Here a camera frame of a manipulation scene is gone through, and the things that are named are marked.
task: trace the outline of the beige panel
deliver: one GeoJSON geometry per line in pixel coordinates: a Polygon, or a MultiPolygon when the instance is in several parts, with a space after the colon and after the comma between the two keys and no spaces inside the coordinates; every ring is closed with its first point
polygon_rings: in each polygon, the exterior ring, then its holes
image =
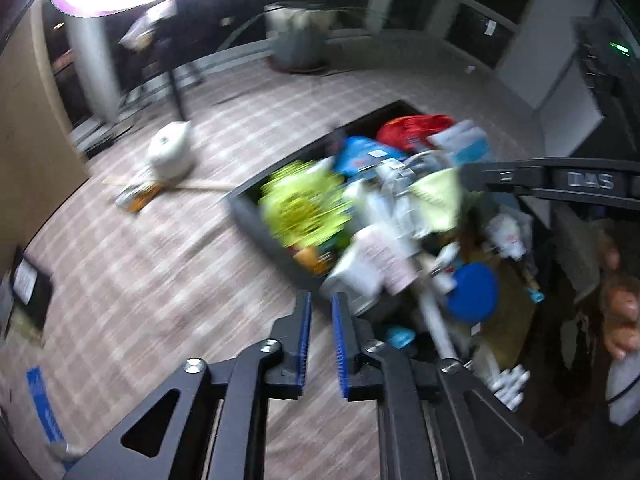
{"type": "Polygon", "coordinates": [[[0,56],[0,269],[88,178],[68,140],[42,30],[42,0],[0,56]]]}

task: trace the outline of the wooden stick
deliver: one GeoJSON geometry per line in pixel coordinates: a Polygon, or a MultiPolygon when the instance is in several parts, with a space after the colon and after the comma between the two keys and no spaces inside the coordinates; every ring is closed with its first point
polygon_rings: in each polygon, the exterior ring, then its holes
{"type": "Polygon", "coordinates": [[[126,176],[108,176],[102,183],[107,186],[139,186],[140,184],[146,184],[147,182],[157,182],[163,187],[169,189],[190,189],[192,191],[232,191],[236,187],[236,184],[230,184],[227,182],[219,182],[215,180],[197,180],[187,179],[181,182],[160,182],[151,178],[129,178],[126,176]]]}

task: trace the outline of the blue round lid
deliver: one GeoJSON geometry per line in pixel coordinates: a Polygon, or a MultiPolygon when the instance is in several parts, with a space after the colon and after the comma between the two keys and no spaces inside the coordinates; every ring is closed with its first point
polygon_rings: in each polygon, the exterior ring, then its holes
{"type": "Polygon", "coordinates": [[[487,319],[498,304],[498,281],[485,264],[468,264],[454,272],[458,286],[449,295],[449,310],[469,324],[487,319]]]}

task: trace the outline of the red bag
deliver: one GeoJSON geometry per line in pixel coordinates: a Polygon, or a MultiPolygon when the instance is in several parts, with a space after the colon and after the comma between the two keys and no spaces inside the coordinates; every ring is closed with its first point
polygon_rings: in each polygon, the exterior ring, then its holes
{"type": "Polygon", "coordinates": [[[453,119],[446,115],[410,115],[389,121],[380,128],[376,140],[404,152],[415,153],[420,146],[434,150],[428,137],[452,127],[453,119]]]}

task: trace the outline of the pile of items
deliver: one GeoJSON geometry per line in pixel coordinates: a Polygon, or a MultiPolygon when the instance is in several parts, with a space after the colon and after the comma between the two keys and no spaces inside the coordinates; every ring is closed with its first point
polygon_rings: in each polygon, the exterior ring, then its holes
{"type": "Polygon", "coordinates": [[[460,186],[460,165],[491,160],[486,133],[471,121],[405,117],[376,139],[347,137],[323,160],[276,171],[259,206],[271,235],[322,278],[322,295],[345,293],[362,316],[385,297],[410,294],[412,323],[385,325],[386,341],[415,353],[416,332],[426,329],[440,358],[468,362],[515,409],[529,374],[500,371],[482,339],[481,323],[498,303],[488,261],[510,259],[532,294],[539,287],[530,218],[488,208],[487,197],[460,186]]]}

